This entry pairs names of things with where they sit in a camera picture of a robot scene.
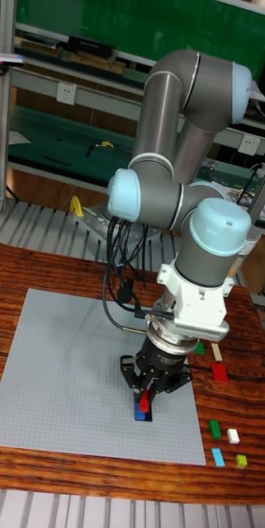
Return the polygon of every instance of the power socket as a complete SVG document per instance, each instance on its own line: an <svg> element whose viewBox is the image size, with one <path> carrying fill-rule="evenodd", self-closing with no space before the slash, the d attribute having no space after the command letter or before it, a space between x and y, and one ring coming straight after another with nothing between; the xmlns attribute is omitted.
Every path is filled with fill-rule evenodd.
<svg viewBox="0 0 265 528"><path fill-rule="evenodd" d="M65 105L74 105L76 86L67 82L59 82L57 91L57 101Z"/></svg>
<svg viewBox="0 0 265 528"><path fill-rule="evenodd" d="M239 146L239 152L253 156L257 152L260 145L260 138L257 135L244 135L243 140Z"/></svg>

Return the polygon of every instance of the yellow lego brick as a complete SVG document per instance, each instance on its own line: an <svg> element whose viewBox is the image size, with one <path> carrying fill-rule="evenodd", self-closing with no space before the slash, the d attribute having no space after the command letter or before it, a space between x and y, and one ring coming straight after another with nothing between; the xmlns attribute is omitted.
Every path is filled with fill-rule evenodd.
<svg viewBox="0 0 265 528"><path fill-rule="evenodd" d="M215 360L222 361L219 345L217 345L216 343L211 343L211 348L213 349Z"/></svg>
<svg viewBox="0 0 265 528"><path fill-rule="evenodd" d="M245 455L236 455L236 465L238 468L245 468L248 461Z"/></svg>

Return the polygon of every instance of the wooden table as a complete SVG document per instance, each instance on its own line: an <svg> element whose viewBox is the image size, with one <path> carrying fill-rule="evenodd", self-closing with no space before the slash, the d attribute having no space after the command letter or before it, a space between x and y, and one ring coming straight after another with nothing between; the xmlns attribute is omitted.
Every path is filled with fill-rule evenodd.
<svg viewBox="0 0 265 528"><path fill-rule="evenodd" d="M100 263L0 244L0 379L27 289L99 299L104 270ZM141 303L151 306L162 287L156 285L154 273L147 276L147 290L136 291ZM189 356L206 467L0 448L0 488L168 502L265 504L265 334L246 289L235 286L226 304L231 330L220 350L229 383L213 381L209 343L205 343L205 356ZM111 332L118 330L111 326ZM220 423L218 441L211 439L210 419ZM229 444L229 427L238 430L239 445ZM211 447L220 447L224 468L215 467ZM247 456L246 469L236 468L237 454Z"/></svg>

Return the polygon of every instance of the red lego brick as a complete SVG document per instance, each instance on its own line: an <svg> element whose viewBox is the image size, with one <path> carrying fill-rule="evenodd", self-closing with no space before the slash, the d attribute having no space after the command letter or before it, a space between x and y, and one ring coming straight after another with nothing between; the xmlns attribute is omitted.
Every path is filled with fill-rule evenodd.
<svg viewBox="0 0 265 528"><path fill-rule="evenodd" d="M146 389L141 397L139 410L141 413L149 412L149 396L148 390Z"/></svg>
<svg viewBox="0 0 265 528"><path fill-rule="evenodd" d="M213 373L214 381L220 381L221 383L228 383L227 372L223 363L211 363L211 369Z"/></svg>

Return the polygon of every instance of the gray baseplate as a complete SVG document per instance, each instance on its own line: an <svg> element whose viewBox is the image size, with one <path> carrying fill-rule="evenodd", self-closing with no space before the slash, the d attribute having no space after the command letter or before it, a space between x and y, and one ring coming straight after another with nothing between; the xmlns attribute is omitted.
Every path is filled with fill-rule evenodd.
<svg viewBox="0 0 265 528"><path fill-rule="evenodd" d="M0 384L0 446L205 465L191 384L157 396L152 422L134 419L119 359L143 340L114 328L100 300L28 290Z"/></svg>

